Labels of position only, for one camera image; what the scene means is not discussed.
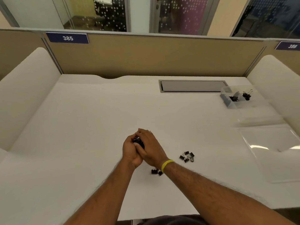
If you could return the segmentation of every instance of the number sign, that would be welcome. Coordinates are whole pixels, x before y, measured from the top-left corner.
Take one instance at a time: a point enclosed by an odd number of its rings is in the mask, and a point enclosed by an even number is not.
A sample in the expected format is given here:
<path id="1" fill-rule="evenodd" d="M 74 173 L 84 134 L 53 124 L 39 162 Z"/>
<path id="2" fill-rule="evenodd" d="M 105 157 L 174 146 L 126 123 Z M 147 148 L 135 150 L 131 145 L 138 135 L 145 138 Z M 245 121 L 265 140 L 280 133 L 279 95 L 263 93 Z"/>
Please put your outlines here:
<path id="1" fill-rule="evenodd" d="M 300 51 L 300 42 L 281 41 L 275 48 L 276 50 L 298 50 Z"/>
<path id="2" fill-rule="evenodd" d="M 89 43 L 88 36 L 86 34 L 72 34 L 60 32 L 46 32 L 46 34 L 50 42 L 52 43 Z"/>

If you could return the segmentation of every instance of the hand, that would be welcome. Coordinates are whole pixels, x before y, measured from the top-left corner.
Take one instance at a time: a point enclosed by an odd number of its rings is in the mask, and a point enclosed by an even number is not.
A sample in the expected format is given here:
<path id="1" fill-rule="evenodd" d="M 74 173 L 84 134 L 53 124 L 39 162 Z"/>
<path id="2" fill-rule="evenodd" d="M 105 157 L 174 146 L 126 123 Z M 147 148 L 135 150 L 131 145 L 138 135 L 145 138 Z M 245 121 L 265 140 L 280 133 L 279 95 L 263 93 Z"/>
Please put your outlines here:
<path id="1" fill-rule="evenodd" d="M 135 138 L 135 134 L 128 136 L 123 143 L 123 160 L 129 161 L 134 168 L 137 168 L 143 162 L 143 159 L 140 154 L 137 153 L 137 150 L 132 142 Z"/>
<path id="2" fill-rule="evenodd" d="M 139 129 L 135 134 L 141 138 L 145 146 L 145 149 L 143 149 L 138 143 L 134 143 L 138 153 L 146 163 L 160 170 L 163 163 L 169 160 L 169 158 L 153 133 L 148 130 Z"/>

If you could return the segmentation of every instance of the transparent plastic box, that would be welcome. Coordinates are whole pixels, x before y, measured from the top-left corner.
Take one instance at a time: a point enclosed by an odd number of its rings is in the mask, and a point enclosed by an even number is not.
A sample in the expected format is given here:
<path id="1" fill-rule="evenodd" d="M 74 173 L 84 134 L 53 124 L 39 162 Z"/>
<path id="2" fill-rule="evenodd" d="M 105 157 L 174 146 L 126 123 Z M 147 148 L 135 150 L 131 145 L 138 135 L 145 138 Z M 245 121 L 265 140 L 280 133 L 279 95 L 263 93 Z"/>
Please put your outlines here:
<path id="1" fill-rule="evenodd" d="M 250 93 L 249 101 L 243 97 L 244 92 Z M 223 87 L 220 96 L 229 109 L 238 111 L 237 120 L 241 124 L 266 125 L 284 122 L 283 118 L 252 85 Z M 233 102 L 229 96 L 237 96 L 238 102 Z"/>
<path id="2" fill-rule="evenodd" d="M 290 127 L 239 131 L 268 182 L 300 181 L 300 139 Z"/>

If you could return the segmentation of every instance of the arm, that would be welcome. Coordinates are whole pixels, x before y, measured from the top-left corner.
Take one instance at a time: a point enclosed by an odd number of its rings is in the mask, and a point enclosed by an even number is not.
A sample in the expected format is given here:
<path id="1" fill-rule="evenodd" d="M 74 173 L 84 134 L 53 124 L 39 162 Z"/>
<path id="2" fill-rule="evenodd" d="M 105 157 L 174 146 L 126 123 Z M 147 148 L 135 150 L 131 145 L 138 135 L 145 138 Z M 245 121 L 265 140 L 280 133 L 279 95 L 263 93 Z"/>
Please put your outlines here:
<path id="1" fill-rule="evenodd" d="M 143 159 L 128 136 L 123 144 L 123 157 L 103 185 L 66 221 L 64 225 L 114 225 L 133 171 Z"/>
<path id="2" fill-rule="evenodd" d="M 139 129 L 136 135 L 141 138 L 145 145 L 145 150 L 143 150 L 134 143 L 139 154 L 149 165 L 161 169 L 162 164 L 169 158 L 154 135 L 143 129 Z M 211 225 L 294 224 L 260 202 L 215 183 L 174 162 L 167 164 L 164 173 Z"/>

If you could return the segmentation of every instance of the desk surface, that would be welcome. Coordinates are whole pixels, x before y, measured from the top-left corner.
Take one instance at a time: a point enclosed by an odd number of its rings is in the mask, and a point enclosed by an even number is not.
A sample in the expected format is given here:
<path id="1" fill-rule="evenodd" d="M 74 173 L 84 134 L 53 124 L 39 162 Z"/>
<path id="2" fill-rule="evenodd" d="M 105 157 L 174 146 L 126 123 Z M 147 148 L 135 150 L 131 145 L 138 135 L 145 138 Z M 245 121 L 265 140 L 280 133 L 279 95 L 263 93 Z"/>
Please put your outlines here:
<path id="1" fill-rule="evenodd" d="M 151 130 L 189 169 L 271 208 L 300 206 L 300 182 L 264 179 L 218 93 L 160 93 L 161 79 L 250 84 L 243 77 L 62 75 L 0 163 L 3 224 L 62 223 L 111 172 L 137 128 Z M 187 150 L 195 162 L 178 159 Z M 167 176 L 150 171 L 143 162 L 134 172 L 118 220 L 197 213 Z"/>

